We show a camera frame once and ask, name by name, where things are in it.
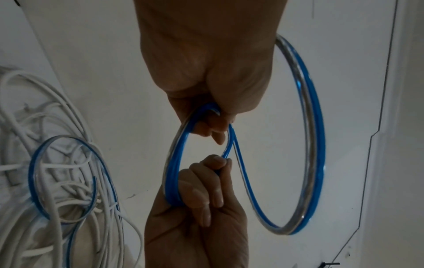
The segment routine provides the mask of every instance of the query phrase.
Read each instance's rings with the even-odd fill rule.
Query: small black object
[[[340,262],[322,262],[321,265],[318,266],[318,268],[324,268],[327,265],[340,265]]]

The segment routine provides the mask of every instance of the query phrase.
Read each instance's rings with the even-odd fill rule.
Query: white wire
[[[46,119],[54,119],[61,126],[65,127],[71,134],[83,138],[95,150],[102,155],[102,151],[93,143],[92,134],[77,108],[70,102],[68,97],[60,90],[56,89],[43,79],[22,70],[7,71],[0,75],[0,119],[2,129],[6,129],[10,138],[6,144],[5,152],[15,146],[15,137],[22,143],[29,156],[32,156],[40,143],[49,138],[45,132]],[[11,80],[25,80],[32,83],[33,87],[46,93],[52,103],[49,103],[37,110],[26,109],[29,114],[24,118],[17,119],[12,111],[6,106],[4,90],[8,88]],[[53,112],[53,109],[60,109],[68,117],[64,120]],[[40,133],[36,133],[30,126],[35,121],[40,121]],[[76,145],[71,151],[53,144],[50,149],[62,154],[67,163],[51,163],[51,156],[48,150],[45,153],[47,162],[41,163],[41,169],[36,181],[36,188],[42,199],[46,211],[50,216],[49,228],[53,230],[53,242],[51,245],[28,249],[28,244],[33,233],[40,228],[40,224],[45,223],[31,201],[29,191],[25,189],[13,202],[9,202],[9,207],[5,208],[0,217],[0,268],[18,268],[22,264],[23,258],[40,256],[52,253],[53,267],[62,267],[63,244],[69,241],[69,235],[63,237],[59,208],[63,206],[87,207],[91,203],[93,195],[93,176],[97,178],[97,196],[95,208],[88,215],[89,222],[94,228],[94,245],[96,254],[94,255],[94,268],[122,268],[124,265],[124,234],[122,219],[133,227],[140,237],[142,246],[142,235],[137,227],[129,219],[118,211],[119,201],[115,201],[113,185],[104,176],[104,171],[99,162],[93,157],[91,152],[84,152],[81,145]],[[22,169],[28,166],[28,162],[0,165],[0,172]],[[68,177],[57,170],[68,170]],[[47,180],[50,174],[56,182]],[[103,217],[103,232],[97,217]],[[84,218],[80,220],[80,225],[85,223]],[[118,252],[114,243],[114,234],[118,237]],[[134,267],[141,260],[141,250]]]

